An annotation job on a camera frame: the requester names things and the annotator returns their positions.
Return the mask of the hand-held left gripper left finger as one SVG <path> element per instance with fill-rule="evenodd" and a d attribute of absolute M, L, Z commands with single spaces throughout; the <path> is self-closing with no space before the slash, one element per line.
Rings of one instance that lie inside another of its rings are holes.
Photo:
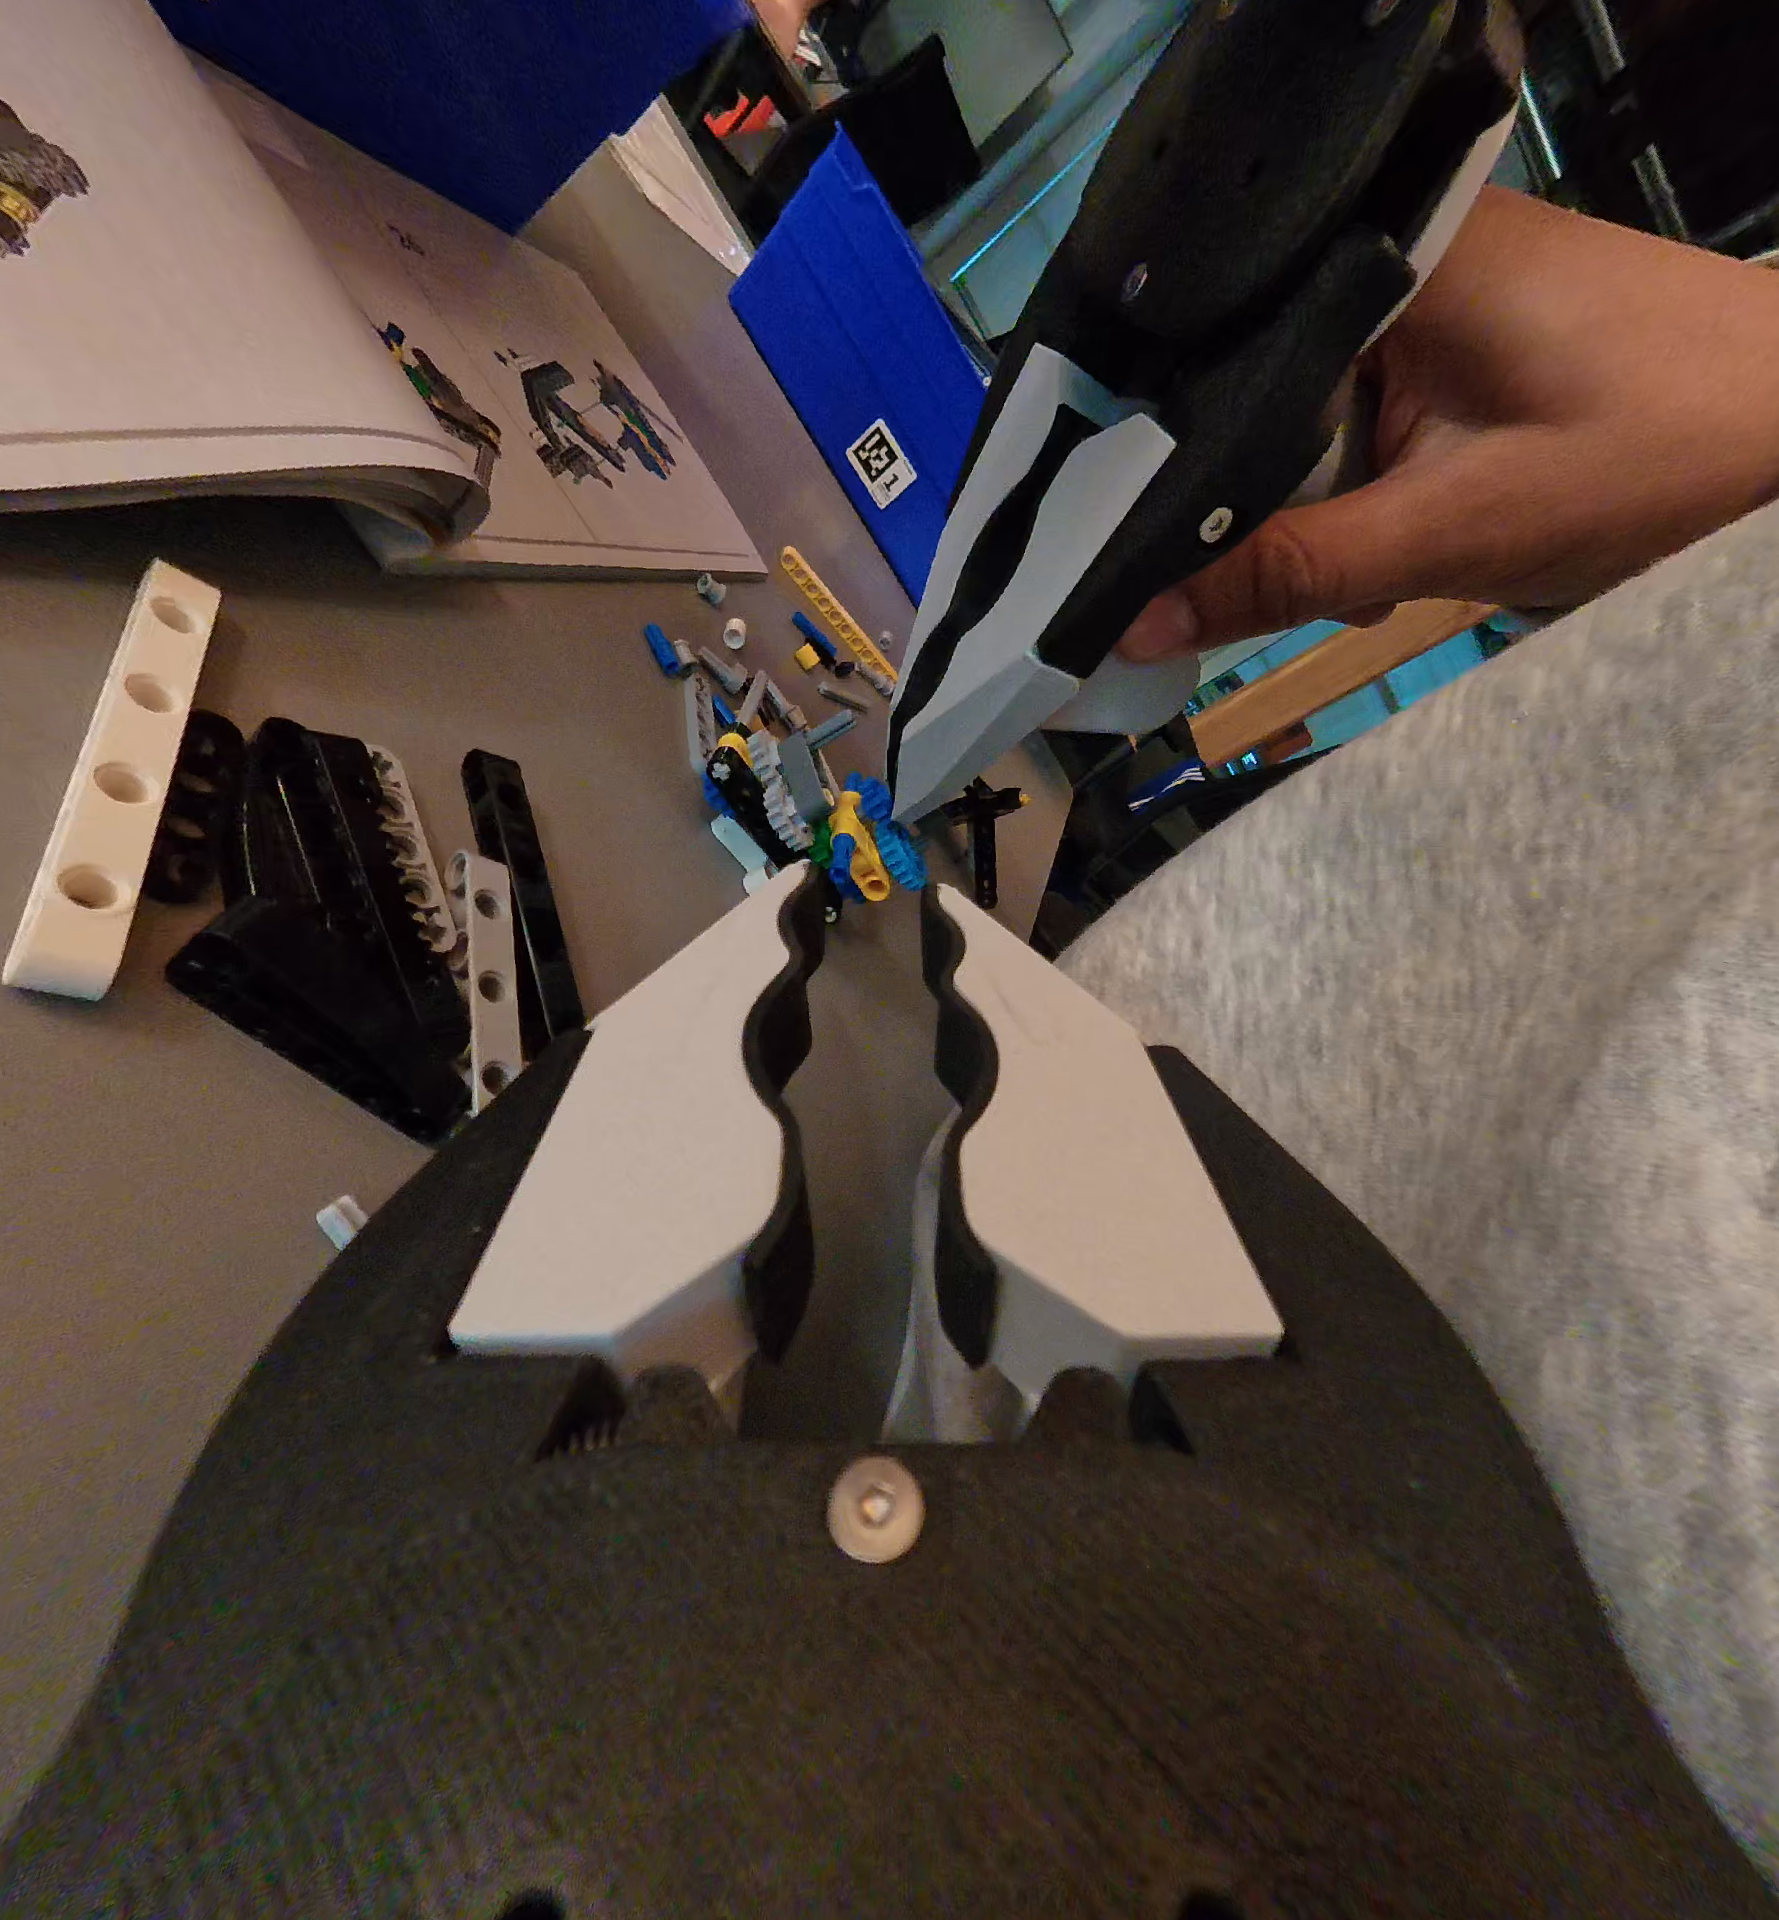
<path fill-rule="evenodd" d="M 448 1324 L 466 1357 L 572 1355 L 726 1389 L 779 1362 L 813 1276 L 801 1131 L 827 876 L 803 863 L 601 1012 Z"/>

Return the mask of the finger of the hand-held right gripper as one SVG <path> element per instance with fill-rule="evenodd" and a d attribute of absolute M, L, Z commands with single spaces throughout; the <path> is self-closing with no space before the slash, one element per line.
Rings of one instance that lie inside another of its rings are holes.
<path fill-rule="evenodd" d="M 886 778 L 893 818 L 950 801 L 1086 677 L 1061 629 L 1118 523 L 1118 405 L 1031 348 L 966 474 L 901 660 Z"/>
<path fill-rule="evenodd" d="M 1144 514 L 1179 462 L 1151 421 L 1002 428 L 928 571 L 897 693 L 897 820 L 957 798 L 1027 736 L 1136 731 L 1179 712 L 1165 668 L 1116 660 L 1131 623 L 1203 569 L 1205 507 Z"/>

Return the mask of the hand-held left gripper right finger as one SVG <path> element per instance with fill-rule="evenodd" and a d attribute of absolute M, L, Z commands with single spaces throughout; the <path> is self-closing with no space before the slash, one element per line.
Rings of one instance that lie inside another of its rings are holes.
<path fill-rule="evenodd" d="M 912 1210 L 891 1444 L 1001 1444 L 1054 1382 L 1273 1357 L 1284 1323 L 1136 1030 L 960 889 L 922 898 L 951 1117 Z"/>

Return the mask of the black lego linkage subassembly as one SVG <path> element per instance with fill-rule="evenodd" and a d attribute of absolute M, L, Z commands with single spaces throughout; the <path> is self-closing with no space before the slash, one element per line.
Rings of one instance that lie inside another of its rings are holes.
<path fill-rule="evenodd" d="M 951 818 L 964 825 L 968 833 L 973 900 L 985 912 L 995 912 L 1001 903 L 998 825 L 1029 803 L 1031 799 L 1021 788 L 992 788 L 987 779 L 975 778 L 953 806 Z"/>

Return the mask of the lego gear assembly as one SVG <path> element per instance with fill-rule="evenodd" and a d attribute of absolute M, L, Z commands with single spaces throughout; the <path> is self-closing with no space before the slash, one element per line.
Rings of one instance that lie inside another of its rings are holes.
<path fill-rule="evenodd" d="M 810 866 L 847 903 L 878 904 L 928 884 L 922 844 L 893 818 L 886 781 L 839 781 L 817 734 L 703 734 L 698 779 L 712 836 L 736 860 L 749 896 L 783 869 Z"/>

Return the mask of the short white lego beam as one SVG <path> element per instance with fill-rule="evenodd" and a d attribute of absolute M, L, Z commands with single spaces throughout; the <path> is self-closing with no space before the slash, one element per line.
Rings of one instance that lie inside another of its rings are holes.
<path fill-rule="evenodd" d="M 506 867 L 459 850 L 445 869 L 445 894 L 457 927 L 450 973 L 469 1017 L 463 1074 L 469 1112 L 479 1116 L 525 1067 Z"/>

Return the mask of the black lego beam with holes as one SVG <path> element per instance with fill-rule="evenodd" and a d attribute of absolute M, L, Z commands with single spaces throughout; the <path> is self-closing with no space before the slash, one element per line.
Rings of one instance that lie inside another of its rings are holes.
<path fill-rule="evenodd" d="M 476 849 L 508 876 L 522 1051 L 536 1060 L 555 1037 L 583 1032 L 586 1012 L 532 801 L 520 765 L 496 753 L 467 753 L 461 781 Z"/>

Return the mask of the black lego gear rack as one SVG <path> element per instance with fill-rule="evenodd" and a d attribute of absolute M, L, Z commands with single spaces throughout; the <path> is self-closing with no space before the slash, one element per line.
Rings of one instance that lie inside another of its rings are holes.
<path fill-rule="evenodd" d="M 443 999 L 453 999 L 453 980 L 447 959 L 430 946 L 407 898 L 407 877 L 396 861 L 396 843 L 386 833 L 391 822 L 371 753 L 350 736 L 311 730 L 309 739 L 338 822 L 347 831 L 357 898 L 380 940 L 380 958 L 387 962 L 396 986 L 414 1006 L 417 1020 L 434 1027 Z"/>

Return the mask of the thin white lego liftarm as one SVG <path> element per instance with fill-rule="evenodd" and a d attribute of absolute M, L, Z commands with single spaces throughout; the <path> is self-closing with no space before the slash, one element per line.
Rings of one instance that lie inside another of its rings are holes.
<path fill-rule="evenodd" d="M 380 789 L 377 820 L 403 900 L 423 946 L 461 980 L 467 972 L 467 938 L 455 925 L 445 876 L 434 860 L 420 809 L 401 760 L 365 744 Z"/>

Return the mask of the black curved lego liftarm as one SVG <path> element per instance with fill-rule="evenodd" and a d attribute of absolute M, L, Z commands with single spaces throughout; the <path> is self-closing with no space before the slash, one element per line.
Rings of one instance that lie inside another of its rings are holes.
<path fill-rule="evenodd" d="M 309 908 L 349 949 L 380 958 L 309 730 L 289 718 L 266 718 L 249 740 L 245 841 L 251 898 Z"/>

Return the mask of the small black lego liftarm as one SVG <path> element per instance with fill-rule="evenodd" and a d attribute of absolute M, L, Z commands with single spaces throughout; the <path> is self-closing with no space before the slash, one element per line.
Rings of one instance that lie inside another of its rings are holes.
<path fill-rule="evenodd" d="M 195 904 L 220 889 L 230 906 L 249 894 L 247 766 L 240 728 L 211 709 L 191 709 L 139 882 L 144 900 Z"/>

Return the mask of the person's right hand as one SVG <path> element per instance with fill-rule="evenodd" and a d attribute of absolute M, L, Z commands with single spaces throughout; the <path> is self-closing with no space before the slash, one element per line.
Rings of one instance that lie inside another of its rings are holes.
<path fill-rule="evenodd" d="M 1161 592 L 1121 660 L 1424 599 L 1572 609 L 1778 500 L 1779 252 L 1488 187 L 1366 379 L 1372 478 Z"/>

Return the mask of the blue storage bin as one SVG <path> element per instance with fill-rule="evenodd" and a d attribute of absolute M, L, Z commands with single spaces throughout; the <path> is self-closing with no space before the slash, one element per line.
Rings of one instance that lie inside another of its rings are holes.
<path fill-rule="evenodd" d="M 503 233 L 525 227 L 743 3 L 157 3 L 182 46 Z"/>
<path fill-rule="evenodd" d="M 847 132 L 808 171 L 730 306 L 921 601 L 987 377 Z"/>

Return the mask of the person's grey sweatshirt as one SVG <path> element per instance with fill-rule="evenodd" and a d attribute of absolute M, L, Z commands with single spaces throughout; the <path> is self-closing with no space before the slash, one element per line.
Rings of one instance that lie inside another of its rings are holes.
<path fill-rule="evenodd" d="M 1779 500 L 1247 808 L 1064 968 L 1447 1311 L 1779 1885 Z"/>

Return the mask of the clear plastic bag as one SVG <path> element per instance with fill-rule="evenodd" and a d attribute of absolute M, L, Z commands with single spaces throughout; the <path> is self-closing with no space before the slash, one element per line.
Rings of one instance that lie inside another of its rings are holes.
<path fill-rule="evenodd" d="M 629 130 L 612 133 L 606 150 L 638 194 L 710 259 L 733 280 L 749 268 L 749 236 L 662 97 Z"/>

